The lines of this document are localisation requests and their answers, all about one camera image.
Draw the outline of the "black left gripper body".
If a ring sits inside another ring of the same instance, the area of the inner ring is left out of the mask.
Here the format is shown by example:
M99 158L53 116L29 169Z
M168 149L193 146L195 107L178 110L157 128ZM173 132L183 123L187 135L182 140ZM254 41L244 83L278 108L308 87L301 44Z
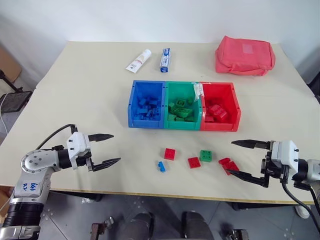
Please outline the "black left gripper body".
M77 156L76 157L76 165L78 167L87 166L88 171L92 171L94 164L92 162L91 157L92 157L92 153L90 150L82 156Z

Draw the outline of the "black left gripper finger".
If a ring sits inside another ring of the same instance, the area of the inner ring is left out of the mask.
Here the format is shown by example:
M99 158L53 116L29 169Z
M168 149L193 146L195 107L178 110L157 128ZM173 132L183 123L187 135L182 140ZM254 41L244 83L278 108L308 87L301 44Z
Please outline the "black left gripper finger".
M120 160L121 160L120 157L119 158L112 158L112 159L105 160L100 164L95 165L94 162L91 159L89 159L88 160L88 171L89 172L97 172L97 171L109 168L112 165L116 164Z
M112 134L97 133L97 134L88 135L88 140L90 142L100 142L100 141L105 141L105 140L111 139L113 137L114 137L114 135L112 135Z

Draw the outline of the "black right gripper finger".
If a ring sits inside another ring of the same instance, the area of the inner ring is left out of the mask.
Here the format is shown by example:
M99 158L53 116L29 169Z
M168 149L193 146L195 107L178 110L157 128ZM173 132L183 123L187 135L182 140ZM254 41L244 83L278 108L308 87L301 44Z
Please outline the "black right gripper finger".
M235 141L232 141L231 143L234 145L244 147L244 148L249 148L249 149L254 149L254 148L266 149L266 150L271 149L270 141L243 139L243 140L235 140Z
M264 188L268 188L269 187L269 178L264 178L264 177L254 177L252 176L250 173L247 173L247 172L243 172L243 171L237 171L237 170L231 170L231 169L227 169L227 171L245 181L245 182L249 182L249 183L252 183L252 184L256 184L256 185L259 185L259 186L262 186Z

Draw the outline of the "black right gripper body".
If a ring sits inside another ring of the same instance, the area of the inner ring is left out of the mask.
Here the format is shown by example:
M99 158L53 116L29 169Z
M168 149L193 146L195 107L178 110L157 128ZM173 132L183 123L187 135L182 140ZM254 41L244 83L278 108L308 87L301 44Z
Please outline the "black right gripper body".
M270 177L280 179L281 182L285 181L285 166L278 160L272 160L272 151L269 150L265 158L261 162L261 178L264 182L268 182Z

